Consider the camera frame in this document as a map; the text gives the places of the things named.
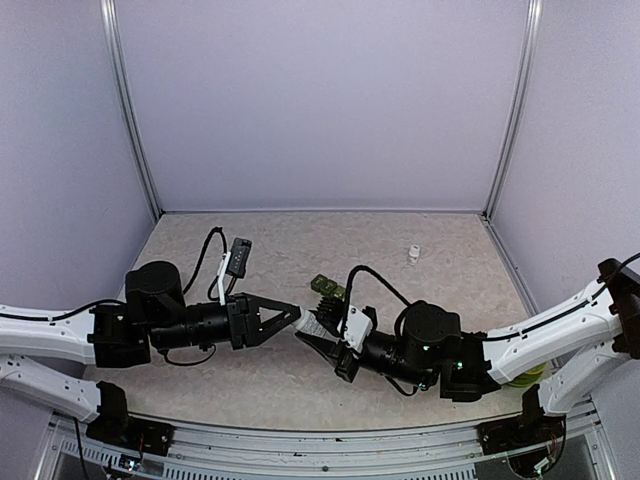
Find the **green weekly pill organizer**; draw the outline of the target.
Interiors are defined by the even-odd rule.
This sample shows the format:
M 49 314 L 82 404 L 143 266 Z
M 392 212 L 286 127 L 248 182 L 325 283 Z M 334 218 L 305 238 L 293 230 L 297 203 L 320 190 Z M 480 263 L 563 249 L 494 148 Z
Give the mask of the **green weekly pill organizer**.
M 311 289 L 323 298 L 345 298 L 346 289 L 336 281 L 322 275 L 316 275 L 310 282 Z

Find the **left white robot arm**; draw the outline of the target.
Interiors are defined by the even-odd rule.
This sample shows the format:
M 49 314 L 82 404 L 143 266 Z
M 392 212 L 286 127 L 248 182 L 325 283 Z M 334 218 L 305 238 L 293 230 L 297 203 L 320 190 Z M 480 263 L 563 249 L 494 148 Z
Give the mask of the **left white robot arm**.
M 126 395 L 106 382 L 73 380 L 29 357 L 70 360 L 98 368 L 148 364 L 151 353 L 227 342 L 233 349 L 259 346 L 288 326 L 300 328 L 312 313 L 250 294 L 188 305 L 177 267 L 154 261 L 127 273 L 125 298 L 98 300 L 67 313 L 1 308 L 1 376 L 9 387 L 102 430 L 121 445 L 140 434 Z

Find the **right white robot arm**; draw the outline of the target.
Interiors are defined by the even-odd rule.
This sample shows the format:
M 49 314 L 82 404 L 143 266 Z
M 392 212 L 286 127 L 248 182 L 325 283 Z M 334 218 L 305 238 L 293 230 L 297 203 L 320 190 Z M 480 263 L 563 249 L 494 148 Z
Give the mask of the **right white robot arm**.
M 599 277 L 570 299 L 517 324 L 488 332 L 462 330 L 458 314 L 416 301 L 401 312 L 394 331 L 375 330 L 374 315 L 327 299 L 294 324 L 311 346 L 352 382 L 371 370 L 409 395 L 438 386 L 441 397 L 475 402 L 519 375 L 566 353 L 571 359 L 531 387 L 511 433 L 535 442 L 610 372 L 639 357 L 639 275 L 607 259 Z

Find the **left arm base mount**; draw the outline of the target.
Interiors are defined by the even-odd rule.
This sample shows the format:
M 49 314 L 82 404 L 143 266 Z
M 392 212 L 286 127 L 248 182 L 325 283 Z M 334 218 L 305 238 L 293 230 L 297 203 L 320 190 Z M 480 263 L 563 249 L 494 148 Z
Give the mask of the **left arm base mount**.
M 132 416 L 125 391 L 115 384 L 100 381 L 97 388 L 100 392 L 98 416 L 87 423 L 88 438 L 142 454 L 168 455 L 174 436 L 171 424 Z

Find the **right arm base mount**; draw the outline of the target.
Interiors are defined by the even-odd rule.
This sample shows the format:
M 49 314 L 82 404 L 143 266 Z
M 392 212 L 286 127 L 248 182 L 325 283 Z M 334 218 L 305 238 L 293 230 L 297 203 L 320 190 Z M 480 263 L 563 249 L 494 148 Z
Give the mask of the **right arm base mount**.
M 520 414 L 480 423 L 476 427 L 484 455 L 529 447 L 562 437 L 566 430 L 566 415 L 552 416 L 544 411 L 539 398 L 539 385 L 522 396 Z

